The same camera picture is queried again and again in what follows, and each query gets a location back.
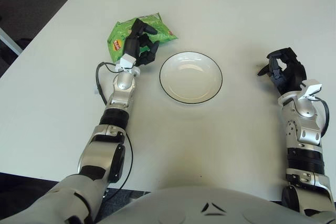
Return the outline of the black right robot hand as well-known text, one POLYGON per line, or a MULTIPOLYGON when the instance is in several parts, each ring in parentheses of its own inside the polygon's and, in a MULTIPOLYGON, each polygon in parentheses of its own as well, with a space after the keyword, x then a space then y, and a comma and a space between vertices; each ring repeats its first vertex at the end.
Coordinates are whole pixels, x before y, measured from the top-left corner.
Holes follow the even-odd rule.
POLYGON ((306 71, 290 47, 271 52, 267 59, 268 65, 257 76, 267 74, 281 95, 301 90, 300 85, 307 79, 306 71))

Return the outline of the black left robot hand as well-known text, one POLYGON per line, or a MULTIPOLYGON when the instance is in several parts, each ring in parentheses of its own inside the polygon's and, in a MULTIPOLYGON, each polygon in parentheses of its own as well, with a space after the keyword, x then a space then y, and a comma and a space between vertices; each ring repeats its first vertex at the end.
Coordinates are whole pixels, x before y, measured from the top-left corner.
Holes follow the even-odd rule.
POLYGON ((147 65, 155 60, 160 41, 152 42, 148 34, 156 35, 158 31, 140 19, 131 27, 130 35, 125 39, 123 53, 135 59, 133 66, 147 65))

